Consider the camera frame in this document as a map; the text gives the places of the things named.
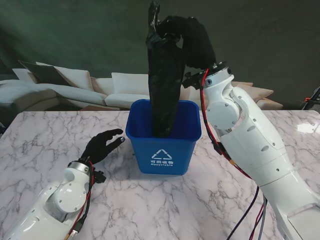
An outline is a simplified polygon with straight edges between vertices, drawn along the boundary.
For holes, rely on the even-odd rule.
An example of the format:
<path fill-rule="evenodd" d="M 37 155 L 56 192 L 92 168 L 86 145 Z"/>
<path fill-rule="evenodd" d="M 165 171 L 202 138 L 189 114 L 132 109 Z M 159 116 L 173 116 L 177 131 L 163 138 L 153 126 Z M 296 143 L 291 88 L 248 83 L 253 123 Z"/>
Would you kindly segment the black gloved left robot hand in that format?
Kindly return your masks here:
<path fill-rule="evenodd" d="M 107 143 L 107 141 L 112 140 L 117 135 L 123 134 L 123 132 L 122 129 L 116 128 L 97 134 L 88 142 L 80 159 L 85 162 L 89 161 L 93 165 L 101 162 L 108 154 L 118 148 L 125 141 L 125 138 L 120 136 L 111 143 Z"/>

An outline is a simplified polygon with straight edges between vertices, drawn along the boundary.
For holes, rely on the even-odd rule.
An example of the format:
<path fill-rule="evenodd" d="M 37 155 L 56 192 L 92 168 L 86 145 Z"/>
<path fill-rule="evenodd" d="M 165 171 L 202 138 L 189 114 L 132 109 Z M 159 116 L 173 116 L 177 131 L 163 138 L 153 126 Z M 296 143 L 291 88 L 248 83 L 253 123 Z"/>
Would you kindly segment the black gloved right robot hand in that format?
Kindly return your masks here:
<path fill-rule="evenodd" d="M 186 66 L 204 70 L 217 63 L 209 35 L 196 18 L 168 16 L 156 30 L 159 34 L 173 34 L 183 39 L 182 55 Z"/>

